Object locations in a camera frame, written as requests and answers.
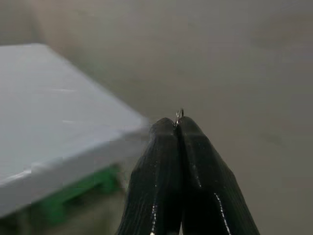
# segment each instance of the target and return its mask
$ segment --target metal ring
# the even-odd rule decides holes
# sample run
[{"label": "metal ring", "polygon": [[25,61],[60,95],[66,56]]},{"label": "metal ring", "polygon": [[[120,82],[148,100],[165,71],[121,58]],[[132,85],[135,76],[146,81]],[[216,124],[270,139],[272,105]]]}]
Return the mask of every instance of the metal ring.
[{"label": "metal ring", "polygon": [[175,120],[175,124],[174,124],[175,127],[178,126],[179,119],[182,118],[183,116],[184,116],[184,110],[181,108],[176,113],[176,120]]}]

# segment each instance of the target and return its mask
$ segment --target white table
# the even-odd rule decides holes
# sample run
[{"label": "white table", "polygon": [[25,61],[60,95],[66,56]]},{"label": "white table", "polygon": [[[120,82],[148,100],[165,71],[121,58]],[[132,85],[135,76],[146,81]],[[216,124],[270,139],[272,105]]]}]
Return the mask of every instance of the white table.
[{"label": "white table", "polygon": [[40,44],[0,47],[0,217],[128,156],[147,120]]}]

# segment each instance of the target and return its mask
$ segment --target green object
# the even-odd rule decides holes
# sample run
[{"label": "green object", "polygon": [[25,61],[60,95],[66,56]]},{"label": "green object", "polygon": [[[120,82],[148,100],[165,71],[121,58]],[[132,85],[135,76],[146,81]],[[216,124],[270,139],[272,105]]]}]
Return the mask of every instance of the green object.
[{"label": "green object", "polygon": [[117,190],[117,172],[118,168],[116,166],[111,166],[43,199],[39,202],[39,207],[41,208],[45,219],[50,225],[65,222],[66,213],[64,203],[82,195],[95,186],[100,186],[101,191],[104,193],[111,193]]}]

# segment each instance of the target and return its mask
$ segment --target background wall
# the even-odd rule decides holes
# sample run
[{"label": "background wall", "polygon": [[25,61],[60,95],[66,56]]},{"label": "background wall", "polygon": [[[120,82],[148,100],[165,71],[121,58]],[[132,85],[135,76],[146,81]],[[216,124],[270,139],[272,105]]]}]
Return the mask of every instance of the background wall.
[{"label": "background wall", "polygon": [[312,1],[28,1],[48,45],[151,121],[183,107],[261,234],[310,232]]}]

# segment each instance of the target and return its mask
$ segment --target textured grip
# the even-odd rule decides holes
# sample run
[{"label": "textured grip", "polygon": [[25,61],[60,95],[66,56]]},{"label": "textured grip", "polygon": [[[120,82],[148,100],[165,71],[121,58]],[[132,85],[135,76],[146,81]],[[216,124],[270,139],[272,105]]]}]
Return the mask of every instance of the textured grip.
[{"label": "textured grip", "polygon": [[259,235],[234,174],[189,117],[178,126],[184,235]]},{"label": "textured grip", "polygon": [[150,129],[149,143],[132,172],[118,235],[178,234],[182,212],[182,170],[173,122]]}]

